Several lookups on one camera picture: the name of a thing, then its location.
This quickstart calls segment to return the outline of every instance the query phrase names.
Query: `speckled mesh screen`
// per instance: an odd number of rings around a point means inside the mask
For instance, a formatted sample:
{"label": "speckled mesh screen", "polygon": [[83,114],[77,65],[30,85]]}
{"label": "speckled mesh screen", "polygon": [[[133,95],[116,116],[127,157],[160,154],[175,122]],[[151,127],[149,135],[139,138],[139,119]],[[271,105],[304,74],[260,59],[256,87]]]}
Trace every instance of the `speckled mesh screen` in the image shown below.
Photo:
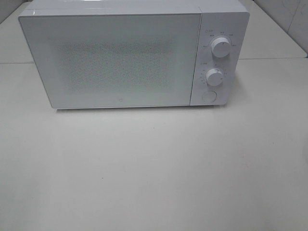
{"label": "speckled mesh screen", "polygon": [[200,15],[21,20],[56,108],[189,105]]}

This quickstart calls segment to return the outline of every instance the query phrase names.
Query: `tile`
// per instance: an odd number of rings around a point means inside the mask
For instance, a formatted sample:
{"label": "tile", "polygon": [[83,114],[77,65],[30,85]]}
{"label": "tile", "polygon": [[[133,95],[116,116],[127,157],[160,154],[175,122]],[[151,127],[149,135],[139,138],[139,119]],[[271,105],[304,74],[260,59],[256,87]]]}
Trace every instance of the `tile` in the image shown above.
{"label": "tile", "polygon": [[308,0],[301,0],[290,26],[289,35],[308,52]]}
{"label": "tile", "polygon": [[307,65],[240,60],[223,107],[63,111],[0,65],[0,229],[306,231]]}
{"label": "tile", "polygon": [[259,6],[250,7],[250,20],[240,59],[304,58],[307,54]]}
{"label": "tile", "polygon": [[291,25],[301,0],[255,0],[285,31]]}
{"label": "tile", "polygon": [[[256,4],[243,2],[250,7],[248,24],[240,59],[303,58],[307,54]],[[0,63],[33,62],[17,17],[28,5],[24,3],[0,25]]]}
{"label": "tile", "polygon": [[31,52],[18,22],[18,16],[29,3],[22,4],[0,24],[0,64],[33,62]]}

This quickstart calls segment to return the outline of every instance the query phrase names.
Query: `white microwave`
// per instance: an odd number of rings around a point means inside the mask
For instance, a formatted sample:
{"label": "white microwave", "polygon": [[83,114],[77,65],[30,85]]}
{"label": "white microwave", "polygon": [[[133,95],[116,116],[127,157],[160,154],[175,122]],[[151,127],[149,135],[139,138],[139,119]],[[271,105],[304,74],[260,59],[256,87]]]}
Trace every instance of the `white microwave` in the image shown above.
{"label": "white microwave", "polygon": [[238,0],[34,0],[19,16],[53,108],[223,105]]}

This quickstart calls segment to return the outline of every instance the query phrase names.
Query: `wall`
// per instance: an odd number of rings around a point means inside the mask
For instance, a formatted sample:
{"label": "wall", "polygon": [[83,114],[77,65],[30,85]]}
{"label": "wall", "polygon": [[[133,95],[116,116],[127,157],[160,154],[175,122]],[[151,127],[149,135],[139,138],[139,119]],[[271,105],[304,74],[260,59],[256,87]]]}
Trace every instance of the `wall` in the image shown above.
{"label": "wall", "polygon": [[247,10],[249,10],[252,5],[252,0],[240,0],[240,2],[247,8]]}
{"label": "wall", "polygon": [[0,23],[26,0],[0,0]]}
{"label": "wall", "polygon": [[255,0],[308,52],[308,0]]}

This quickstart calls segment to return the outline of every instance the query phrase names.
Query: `power level knob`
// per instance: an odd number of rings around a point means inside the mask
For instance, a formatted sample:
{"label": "power level knob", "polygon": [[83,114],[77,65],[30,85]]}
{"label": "power level knob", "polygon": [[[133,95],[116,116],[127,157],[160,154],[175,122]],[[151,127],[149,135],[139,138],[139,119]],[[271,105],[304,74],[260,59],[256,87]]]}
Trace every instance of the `power level knob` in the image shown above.
{"label": "power level knob", "polygon": [[206,73],[205,77],[207,84],[215,87],[222,83],[224,74],[220,69],[213,68]]}
{"label": "power level knob", "polygon": [[226,57],[230,53],[231,42],[226,37],[218,37],[211,43],[212,53],[218,58]]}

